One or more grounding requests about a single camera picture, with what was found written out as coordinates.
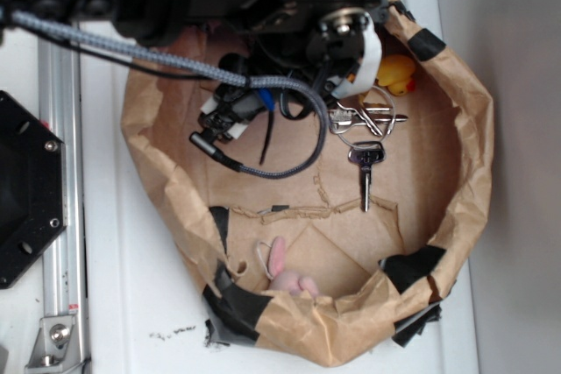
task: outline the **brown paper bag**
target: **brown paper bag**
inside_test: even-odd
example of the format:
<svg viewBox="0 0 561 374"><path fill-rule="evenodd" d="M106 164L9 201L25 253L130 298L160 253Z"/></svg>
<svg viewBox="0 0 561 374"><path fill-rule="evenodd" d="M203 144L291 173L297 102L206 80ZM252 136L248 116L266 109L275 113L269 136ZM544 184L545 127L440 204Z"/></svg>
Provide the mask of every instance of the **brown paper bag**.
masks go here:
<svg viewBox="0 0 561 374"><path fill-rule="evenodd" d="M491 97L450 48L398 11L398 0L390 1L380 34L385 53L409 54L420 66L416 91L395 100L409 120L396 127L384 144L387 159L373 168L368 213L359 208L358 168L336 136L328 136L312 167L289 179L234 173L188 141L200 130L200 108L217 82L131 72L123 133L219 340L325 366L348 362L446 297L483 230L494 142ZM220 26L210 33L188 28L167 52L216 65L247 47ZM305 160L316 130L313 116L277 118L264 169ZM256 166L265 133L266 117L258 116L223 149ZM357 131L350 140L364 137ZM256 248L275 236L287 240L288 268L312 276L322 296L266 290ZM262 252L266 259L268 250Z"/></svg>

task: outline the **screw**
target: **screw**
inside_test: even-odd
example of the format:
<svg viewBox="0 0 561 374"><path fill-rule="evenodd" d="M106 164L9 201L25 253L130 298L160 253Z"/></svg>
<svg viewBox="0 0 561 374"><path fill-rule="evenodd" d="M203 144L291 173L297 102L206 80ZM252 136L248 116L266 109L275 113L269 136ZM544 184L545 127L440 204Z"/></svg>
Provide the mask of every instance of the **screw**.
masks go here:
<svg viewBox="0 0 561 374"><path fill-rule="evenodd" d="M336 30L339 35L347 35L351 32L351 27L348 24L341 24L337 26Z"/></svg>
<svg viewBox="0 0 561 374"><path fill-rule="evenodd" d="M333 89L335 89L335 84L332 81L327 81L325 82L325 85L323 85L323 89L326 92L331 92Z"/></svg>
<svg viewBox="0 0 561 374"><path fill-rule="evenodd" d="M53 140L49 140L47 143L45 143L45 149L48 152L55 152L59 150L59 144L57 144L55 141Z"/></svg>
<svg viewBox="0 0 561 374"><path fill-rule="evenodd" d="M41 365L44 367L50 367L51 365L56 364L56 359L54 359L54 355L45 355L41 358Z"/></svg>
<svg viewBox="0 0 561 374"><path fill-rule="evenodd" d="M51 328L51 339L53 342L59 343L65 340L70 336L70 329L67 328L64 324L55 324Z"/></svg>

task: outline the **pink plush toy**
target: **pink plush toy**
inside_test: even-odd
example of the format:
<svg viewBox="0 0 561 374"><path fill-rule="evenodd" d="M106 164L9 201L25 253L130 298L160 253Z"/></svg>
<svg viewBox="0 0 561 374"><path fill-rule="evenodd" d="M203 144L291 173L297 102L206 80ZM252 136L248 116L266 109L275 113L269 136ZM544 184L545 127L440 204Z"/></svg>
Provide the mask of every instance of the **pink plush toy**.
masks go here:
<svg viewBox="0 0 561 374"><path fill-rule="evenodd" d="M310 276L301 276L296 271L285 271L285 259L286 241L283 237L277 236L273 240L267 266L271 279L269 289L288 291L290 295L300 295L303 291L308 291L313 298L317 297L320 293L316 282Z"/></svg>

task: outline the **black mounting plate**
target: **black mounting plate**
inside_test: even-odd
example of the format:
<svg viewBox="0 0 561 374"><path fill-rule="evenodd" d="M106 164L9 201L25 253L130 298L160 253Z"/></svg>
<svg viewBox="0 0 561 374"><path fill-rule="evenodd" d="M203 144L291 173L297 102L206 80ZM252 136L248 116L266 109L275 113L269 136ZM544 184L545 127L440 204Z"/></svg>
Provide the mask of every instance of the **black mounting plate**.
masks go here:
<svg viewBox="0 0 561 374"><path fill-rule="evenodd" d="M60 139L0 91L0 289L64 229L63 152Z"/></svg>

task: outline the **rubber duck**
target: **rubber duck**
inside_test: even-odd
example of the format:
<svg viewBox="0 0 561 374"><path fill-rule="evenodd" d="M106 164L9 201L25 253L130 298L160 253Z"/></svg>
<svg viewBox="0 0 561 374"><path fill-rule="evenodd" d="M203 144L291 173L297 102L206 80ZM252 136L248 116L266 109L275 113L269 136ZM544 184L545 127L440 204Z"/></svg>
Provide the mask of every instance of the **rubber duck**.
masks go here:
<svg viewBox="0 0 561 374"><path fill-rule="evenodd" d="M386 87L396 96L406 95L415 90L411 77L416 70L415 62L403 54L391 54L381 60L376 79L378 85Z"/></svg>

